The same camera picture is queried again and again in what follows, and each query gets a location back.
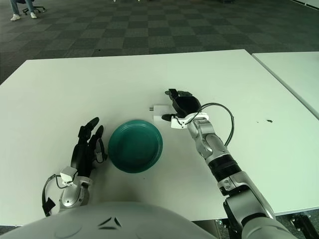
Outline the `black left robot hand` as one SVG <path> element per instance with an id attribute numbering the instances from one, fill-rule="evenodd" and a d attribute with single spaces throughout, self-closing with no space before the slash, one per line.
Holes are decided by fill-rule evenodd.
<path id="1" fill-rule="evenodd" d="M 80 127 L 78 142 L 73 149 L 70 167 L 67 168 L 67 172 L 71 174 L 70 179 L 60 175 L 66 184 L 72 183 L 76 176 L 89 177 L 95 162 L 101 164 L 107 160 L 108 156 L 102 141 L 104 127 L 100 125 L 95 134 L 92 134 L 98 123 L 99 118 L 95 117 Z"/>

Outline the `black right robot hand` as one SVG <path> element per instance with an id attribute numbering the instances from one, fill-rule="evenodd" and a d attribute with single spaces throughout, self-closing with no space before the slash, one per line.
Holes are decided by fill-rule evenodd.
<path id="1" fill-rule="evenodd" d="M 199 100 L 190 92 L 168 89 L 165 94 L 172 101 L 175 113 L 161 115 L 161 119 L 170 122 L 171 128 L 186 129 L 193 120 L 209 120 L 207 113 L 203 113 Z"/>

